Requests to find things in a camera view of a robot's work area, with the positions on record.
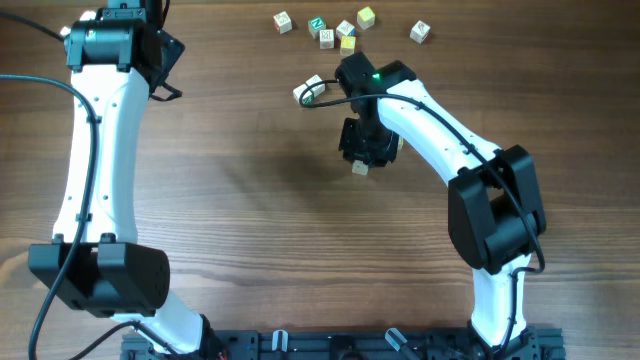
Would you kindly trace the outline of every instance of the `toy block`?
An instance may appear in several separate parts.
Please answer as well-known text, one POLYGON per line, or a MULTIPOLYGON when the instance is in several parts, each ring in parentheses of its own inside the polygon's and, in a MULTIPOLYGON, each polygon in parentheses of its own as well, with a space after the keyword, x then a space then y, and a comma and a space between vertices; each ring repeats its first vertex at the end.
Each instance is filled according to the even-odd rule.
POLYGON ((343 36, 340 42, 340 55, 349 56, 356 51, 356 38, 354 36, 343 36))
POLYGON ((340 23, 336 28, 336 36, 342 40, 343 36, 356 36, 356 27, 351 25, 347 20, 340 23))
POLYGON ((429 34, 429 29, 431 29, 429 25, 423 23, 422 21, 418 21, 413 29, 411 29, 411 35, 409 35, 409 37, 418 44, 422 44, 424 42, 424 39, 426 39, 427 35, 429 34))
MULTIPOLYGON (((315 84, 315 83, 318 83, 318 82, 320 82, 320 81, 322 81, 322 79, 320 78, 320 76, 318 76, 318 75, 313 75, 313 77, 312 77, 311 79, 307 80, 307 82, 306 82, 305 84, 306 84, 307 86, 311 86, 311 85, 313 85, 313 84, 315 84)), ((315 99, 315 98, 317 98, 320 94, 322 94, 322 93, 324 92, 324 90, 325 90, 325 84, 322 84, 322 85, 318 85, 318 86, 313 87, 313 88, 311 89, 311 91, 313 91, 313 98, 314 98, 314 99, 315 99)))
POLYGON ((283 11, 280 14, 274 15, 273 22, 276 26, 276 30, 278 30, 280 34, 284 34, 293 28, 293 25, 291 23, 291 18, 289 17, 286 11, 283 11))
POLYGON ((333 30, 320 30, 320 49, 333 49, 333 30))
POLYGON ((318 32, 320 32, 320 30, 324 30, 326 28, 327 24, 320 16, 316 16, 309 20, 309 33, 311 33, 311 36, 313 36, 314 39, 318 38, 318 32))
MULTIPOLYGON (((307 84, 302 84, 297 88, 293 89, 293 98, 296 99, 296 102, 299 102, 300 95, 303 91, 307 89, 307 84)), ((305 105, 309 105, 313 102, 313 91, 309 90, 304 94, 304 98, 302 98, 302 103, 305 105)))
POLYGON ((376 22, 376 14, 371 10, 370 7, 366 7, 360 11, 358 11, 358 25, 362 28, 362 30, 367 30, 372 27, 376 22))

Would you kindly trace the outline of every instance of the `black mounting rail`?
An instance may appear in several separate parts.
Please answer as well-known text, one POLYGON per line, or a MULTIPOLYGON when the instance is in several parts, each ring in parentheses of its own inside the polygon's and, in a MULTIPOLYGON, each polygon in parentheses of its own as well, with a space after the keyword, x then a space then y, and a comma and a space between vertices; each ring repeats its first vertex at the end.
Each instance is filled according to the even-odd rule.
MULTIPOLYGON (((406 344, 396 351, 384 332, 274 333, 257 331, 216 331, 228 360, 492 360, 470 328, 407 332, 406 344)), ((139 335, 125 335, 120 360, 166 360, 139 335)), ((510 343, 508 360, 565 360, 560 329, 527 327, 510 343)))

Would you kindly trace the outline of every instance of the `wooden table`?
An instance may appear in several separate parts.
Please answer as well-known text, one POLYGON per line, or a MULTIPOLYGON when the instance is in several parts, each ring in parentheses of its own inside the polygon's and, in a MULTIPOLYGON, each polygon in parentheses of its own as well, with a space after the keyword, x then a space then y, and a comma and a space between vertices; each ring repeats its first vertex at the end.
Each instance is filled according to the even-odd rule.
MULTIPOLYGON (((352 175, 337 151, 351 111, 292 98, 341 59, 306 21, 355 23, 366 5, 376 25, 357 47, 374 65, 402 60, 470 129, 534 156, 548 268, 527 278, 529 323, 563 328, 571 359, 638 358, 638 2, 176 4, 166 29, 187 51, 169 80, 185 97, 149 104, 135 183, 139 243, 167 252, 172 289, 216 329, 465 326, 471 271, 449 241, 440 178, 410 147, 352 175), (282 10, 297 25, 286 35, 272 24, 282 10), (422 46, 409 39, 418 19, 432 26, 422 46)), ((10 10, 59 29, 84 8, 10 10)), ((48 37, 0 20, 0 44, 0 71, 68 81, 48 37)), ((49 241, 60 209, 72 111, 61 91, 0 84, 2 359, 25 357, 46 292, 27 250, 49 241)), ((110 326, 56 301, 39 353, 69 357, 110 326)), ((115 358, 119 341, 92 357, 115 358)))

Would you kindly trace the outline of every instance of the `black cable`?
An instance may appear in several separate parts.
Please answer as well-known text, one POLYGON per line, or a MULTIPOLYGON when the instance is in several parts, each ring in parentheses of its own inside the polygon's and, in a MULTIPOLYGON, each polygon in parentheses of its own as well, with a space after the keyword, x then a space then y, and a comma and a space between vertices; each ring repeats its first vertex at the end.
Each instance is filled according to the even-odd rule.
POLYGON ((180 358, 180 354, 178 354, 172 347, 171 345, 169 345, 168 343, 162 341, 162 339, 156 335, 155 333, 153 333, 153 331, 149 330, 147 327, 145 327, 144 325, 140 324, 138 325, 138 331, 143 333, 144 335, 147 335, 147 337, 155 342, 156 344, 162 346, 165 350, 167 350, 169 352, 169 354, 171 355, 170 357, 178 360, 180 358))
POLYGON ((127 321, 127 322, 123 322, 123 323, 120 323, 120 324, 112 327, 111 329, 109 329, 109 331, 107 331, 106 333, 102 334, 102 336, 100 336, 94 342, 89 344, 89 346, 87 346, 84 350, 80 351, 78 353, 78 355, 70 358, 69 360, 80 360, 80 359, 82 359, 83 357, 87 356, 87 354, 92 352, 95 348, 97 348, 98 345, 102 344, 105 340, 107 340, 109 337, 111 337, 111 335, 113 335, 116 332, 118 332, 120 329, 126 328, 128 326, 133 326, 134 328, 137 328, 138 325, 140 325, 139 321, 127 321))
POLYGON ((167 21, 167 15, 169 14, 169 6, 171 5, 171 0, 164 0, 164 11, 162 12, 162 25, 164 26, 164 22, 167 21))
POLYGON ((510 317, 508 319, 509 325, 507 326, 507 331, 506 331, 503 343, 502 343, 502 345, 500 345, 500 348, 498 349, 498 351, 496 351, 496 353, 494 355, 494 358, 501 359, 502 356, 504 355, 504 352, 507 350, 507 345, 509 344, 509 341, 511 339, 511 334, 513 333, 513 328, 514 328, 515 322, 516 322, 515 317, 516 317, 517 304, 518 304, 518 301, 517 301, 517 296, 518 296, 518 274, 520 274, 521 272, 539 274, 539 273, 544 271, 545 266, 546 266, 546 263, 545 263, 545 260, 544 260, 544 254, 542 252, 542 248, 540 247, 540 242, 538 241, 538 237, 536 236, 533 228, 529 224, 529 221, 527 221, 527 217, 526 217, 526 215, 524 213, 524 210, 522 210, 522 206, 520 206, 520 204, 516 200, 515 195, 511 191, 511 188, 507 185, 507 183, 504 181, 502 176, 500 176, 500 174, 498 174, 498 172, 489 165, 489 162, 487 161, 487 159, 485 159, 484 156, 482 156, 482 154, 480 154, 478 152, 476 147, 473 146, 473 144, 469 143, 467 141, 467 139, 464 136, 462 136, 462 134, 460 134, 458 132, 458 130, 456 130, 451 124, 449 124, 449 122, 447 120, 445 120, 442 116, 440 116, 440 114, 438 114, 435 110, 429 108, 427 105, 425 105, 421 101, 412 99, 410 97, 401 96, 401 95, 395 95, 395 94, 368 94, 368 95, 354 96, 354 97, 345 98, 345 99, 327 101, 327 102, 318 103, 318 104, 308 104, 308 105, 306 105, 306 104, 302 103, 302 99, 304 98, 304 95, 307 93, 307 91, 310 91, 312 88, 314 88, 316 86, 319 86, 319 85, 337 84, 337 83, 338 83, 338 80, 332 79, 332 80, 319 81, 319 82, 317 82, 315 84, 311 84, 311 85, 307 86, 307 88, 300 94, 300 97, 298 98, 298 103, 300 104, 300 106, 302 106, 304 108, 314 109, 314 108, 334 106, 334 105, 339 105, 339 104, 344 104, 344 103, 351 103, 351 102, 354 102, 354 101, 360 101, 360 100, 366 100, 366 99, 389 98, 389 99, 405 101, 405 102, 408 102, 408 103, 410 103, 412 105, 415 105, 418 109, 424 110, 429 115, 433 116, 436 120, 438 120, 438 122, 440 122, 445 128, 447 128, 447 130, 449 130, 449 132, 451 132, 453 134, 453 136, 455 136, 460 141, 460 143, 464 147, 466 147, 467 150, 470 153, 472 153, 473 156, 475 156, 480 161, 480 163, 482 164, 482 167, 491 175, 491 177, 498 183, 498 185, 502 189, 504 189, 505 194, 507 194, 507 197, 509 198, 509 201, 510 201, 513 209, 518 213, 518 216, 522 220, 522 224, 524 225, 524 228, 525 228, 530 240, 533 242, 534 251, 536 253, 536 257, 538 258, 539 267, 538 268, 519 267, 519 268, 513 270, 511 272, 511 274, 510 274, 510 276, 512 278, 512 285, 511 285, 511 289, 512 289, 511 315, 510 315, 510 317))
POLYGON ((149 337, 149 339, 155 341, 160 346, 162 346, 167 351, 169 351, 169 353, 170 353, 169 357, 171 357, 173 359, 176 359, 176 360, 179 358, 179 354, 175 350, 173 350, 173 348, 171 346, 169 346, 169 344, 163 342, 162 339, 160 339, 160 337, 158 335, 154 334, 151 330, 149 330, 148 328, 146 328, 145 326, 140 324, 139 321, 126 321, 126 322, 120 323, 120 324, 112 327, 111 329, 109 329, 109 331, 107 331, 104 334, 102 334, 102 336, 97 338, 94 342, 89 344, 89 346, 87 346, 84 350, 82 350, 76 356, 70 358, 69 360, 80 360, 80 359, 84 358, 90 352, 92 352, 95 348, 97 348, 100 344, 102 344, 105 340, 107 340, 109 337, 111 337, 113 334, 115 334, 119 330, 124 329, 124 328, 129 327, 129 326, 133 327, 134 330, 139 331, 139 332, 147 335, 147 337, 149 337))
POLYGON ((58 292, 58 288, 64 281, 67 271, 69 271, 69 267, 73 262, 75 254, 80 245, 82 236, 84 235, 84 229, 87 225, 87 220, 89 216, 89 205, 91 201, 91 194, 92 194, 93 183, 94 183, 93 180, 95 176, 96 161, 98 157, 98 124, 96 121, 95 111, 93 110, 93 107, 91 107, 89 100, 87 100, 87 98, 85 98, 78 90, 74 89, 73 87, 65 83, 62 83, 60 81, 53 80, 53 79, 39 77, 39 76, 10 75, 10 74, 0 74, 0 80, 19 80, 19 81, 38 82, 42 84, 56 86, 60 89, 63 89, 73 94, 73 96, 78 98, 82 106, 87 111, 87 122, 89 123, 89 129, 91 132, 91 141, 90 141, 90 148, 89 148, 89 164, 87 165, 87 177, 84 183, 84 192, 82 195, 82 203, 80 206, 78 228, 76 230, 73 243, 71 244, 71 249, 69 249, 67 258, 62 264, 62 267, 60 268, 60 272, 58 273, 58 276, 56 276, 56 279, 53 282, 53 285, 51 285, 51 288, 49 289, 49 293, 47 294, 47 296, 44 299, 44 302, 42 303, 42 308, 40 309, 40 313, 38 313, 38 316, 36 317, 36 320, 33 324, 31 338, 29 339, 29 359, 36 360, 37 359, 36 347, 38 344, 38 337, 40 336, 40 330, 42 329, 44 318, 47 316, 49 307, 51 306, 51 303, 53 302, 53 299, 55 298, 56 293, 58 292))
POLYGON ((27 26, 31 26, 32 28, 34 28, 36 30, 39 30, 39 31, 42 31, 43 33, 51 36, 52 38, 54 38, 54 39, 56 39, 56 40, 58 40, 60 42, 64 42, 64 37, 62 35, 54 32, 54 31, 51 31, 51 30, 47 29, 46 27, 44 27, 44 26, 42 26, 42 25, 40 25, 38 23, 35 23, 35 22, 33 22, 31 20, 28 20, 28 19, 25 19, 25 18, 23 18, 21 16, 10 14, 10 13, 6 13, 4 11, 0 11, 0 17, 6 18, 6 19, 9 19, 9 20, 13 20, 13 21, 17 21, 17 22, 22 23, 22 24, 27 25, 27 26))

